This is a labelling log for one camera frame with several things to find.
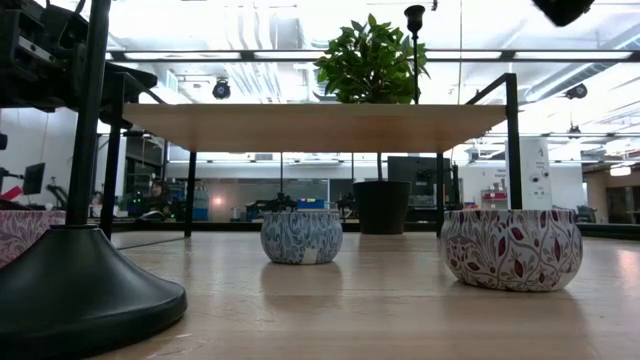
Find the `black rig frame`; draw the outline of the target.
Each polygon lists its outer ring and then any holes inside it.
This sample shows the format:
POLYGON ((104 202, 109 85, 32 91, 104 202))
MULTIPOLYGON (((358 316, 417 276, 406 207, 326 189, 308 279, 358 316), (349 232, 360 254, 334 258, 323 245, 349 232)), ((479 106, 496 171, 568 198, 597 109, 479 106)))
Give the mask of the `black rig frame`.
MULTIPOLYGON (((108 50, 116 63, 249 63, 315 62, 323 50, 108 50)), ((640 50, 479 50, 428 49, 427 60, 436 63, 640 63, 640 50)))

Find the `black computer monitor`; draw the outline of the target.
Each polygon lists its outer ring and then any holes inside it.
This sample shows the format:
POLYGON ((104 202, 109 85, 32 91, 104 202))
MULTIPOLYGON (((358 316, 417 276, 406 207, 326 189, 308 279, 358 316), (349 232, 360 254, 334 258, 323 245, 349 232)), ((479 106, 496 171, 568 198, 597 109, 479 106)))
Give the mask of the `black computer monitor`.
POLYGON ((41 192, 45 167, 45 163, 38 163, 25 168, 22 186, 24 195, 35 195, 41 192))

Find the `maroon leaf pattern candle tin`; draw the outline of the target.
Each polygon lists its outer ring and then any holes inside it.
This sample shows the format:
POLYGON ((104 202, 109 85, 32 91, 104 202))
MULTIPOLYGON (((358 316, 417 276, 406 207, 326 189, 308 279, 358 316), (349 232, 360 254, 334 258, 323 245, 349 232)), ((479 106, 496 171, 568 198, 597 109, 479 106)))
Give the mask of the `maroon leaf pattern candle tin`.
POLYGON ((562 290, 583 259, 582 235, 570 209, 447 211, 439 244, 460 282, 493 290, 562 290))

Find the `red shelf unit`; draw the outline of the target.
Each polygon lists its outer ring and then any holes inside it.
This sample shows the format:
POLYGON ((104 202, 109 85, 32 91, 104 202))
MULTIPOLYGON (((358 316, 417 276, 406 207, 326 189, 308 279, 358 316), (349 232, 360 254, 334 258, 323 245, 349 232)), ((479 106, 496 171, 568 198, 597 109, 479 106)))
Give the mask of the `red shelf unit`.
POLYGON ((482 190, 481 208, 503 210, 509 207, 508 193, 504 190, 482 190))

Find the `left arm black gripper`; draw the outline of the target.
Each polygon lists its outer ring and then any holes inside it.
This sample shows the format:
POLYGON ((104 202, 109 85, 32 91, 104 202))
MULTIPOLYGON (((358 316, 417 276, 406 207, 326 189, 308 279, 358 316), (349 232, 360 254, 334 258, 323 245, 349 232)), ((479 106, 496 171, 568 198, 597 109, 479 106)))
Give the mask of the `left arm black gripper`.
MULTIPOLYGON (((79 108, 86 63, 86 0, 73 10, 36 0, 0 0, 0 108, 79 108)), ((150 72, 106 67, 99 119, 112 123, 112 94, 125 74, 123 101, 137 103, 158 83, 150 72)))

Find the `green plant in black pot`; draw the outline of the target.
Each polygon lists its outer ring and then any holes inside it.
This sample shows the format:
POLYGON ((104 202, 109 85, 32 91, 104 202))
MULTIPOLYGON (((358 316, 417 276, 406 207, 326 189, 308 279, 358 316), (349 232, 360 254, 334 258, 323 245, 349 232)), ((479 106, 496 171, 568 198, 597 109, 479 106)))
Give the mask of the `green plant in black pot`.
MULTIPOLYGON (((315 66, 324 93, 344 104, 417 104, 419 77, 428 73, 425 45, 415 33, 405 34, 370 14, 353 20, 315 66)), ((377 179, 354 184, 360 230, 369 235, 395 235, 404 231, 410 184, 385 180, 382 154, 376 154, 377 179)))

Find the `white round pillar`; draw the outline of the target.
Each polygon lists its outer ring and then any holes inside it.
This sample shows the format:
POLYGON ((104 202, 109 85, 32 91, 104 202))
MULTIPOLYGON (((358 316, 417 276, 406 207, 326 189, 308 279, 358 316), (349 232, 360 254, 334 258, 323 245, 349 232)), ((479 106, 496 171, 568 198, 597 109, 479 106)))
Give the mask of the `white round pillar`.
POLYGON ((552 189, 548 142, 544 137, 520 138, 522 208, 550 210, 552 189))

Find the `person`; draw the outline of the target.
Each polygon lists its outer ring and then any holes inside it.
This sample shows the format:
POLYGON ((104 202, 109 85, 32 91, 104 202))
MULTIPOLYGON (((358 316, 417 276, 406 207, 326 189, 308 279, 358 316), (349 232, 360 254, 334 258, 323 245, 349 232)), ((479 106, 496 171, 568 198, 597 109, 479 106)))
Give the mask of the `person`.
POLYGON ((170 215, 170 201, 168 192, 163 182, 153 182, 151 185, 150 197, 147 200, 149 211, 159 211, 165 217, 170 215))

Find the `purple floral pattern candle tin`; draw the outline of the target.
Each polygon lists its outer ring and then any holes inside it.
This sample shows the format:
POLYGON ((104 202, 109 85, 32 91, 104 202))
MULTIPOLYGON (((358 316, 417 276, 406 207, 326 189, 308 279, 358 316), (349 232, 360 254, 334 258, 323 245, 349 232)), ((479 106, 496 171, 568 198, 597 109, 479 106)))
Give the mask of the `purple floral pattern candle tin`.
POLYGON ((63 225, 64 211, 0 211, 0 269, 28 250, 51 226, 63 225))

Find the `blue floral pattern candle tin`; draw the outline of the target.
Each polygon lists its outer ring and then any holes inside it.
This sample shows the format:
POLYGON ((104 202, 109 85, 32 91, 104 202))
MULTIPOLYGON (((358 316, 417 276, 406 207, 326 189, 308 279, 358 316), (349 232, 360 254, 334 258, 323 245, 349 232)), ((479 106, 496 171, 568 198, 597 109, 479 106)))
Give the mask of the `blue floral pattern candle tin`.
POLYGON ((340 252, 343 229, 334 212, 271 212, 264 215, 260 240, 273 263, 325 264, 340 252))

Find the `dark cabinet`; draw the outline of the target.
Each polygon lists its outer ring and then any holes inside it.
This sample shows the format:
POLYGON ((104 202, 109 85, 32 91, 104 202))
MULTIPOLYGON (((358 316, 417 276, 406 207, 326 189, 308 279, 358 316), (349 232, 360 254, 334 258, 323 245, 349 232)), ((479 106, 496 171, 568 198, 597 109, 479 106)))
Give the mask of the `dark cabinet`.
POLYGON ((404 210, 406 222, 440 222, 436 158, 389 157, 387 175, 391 185, 384 192, 383 208, 387 215, 398 222, 404 210))

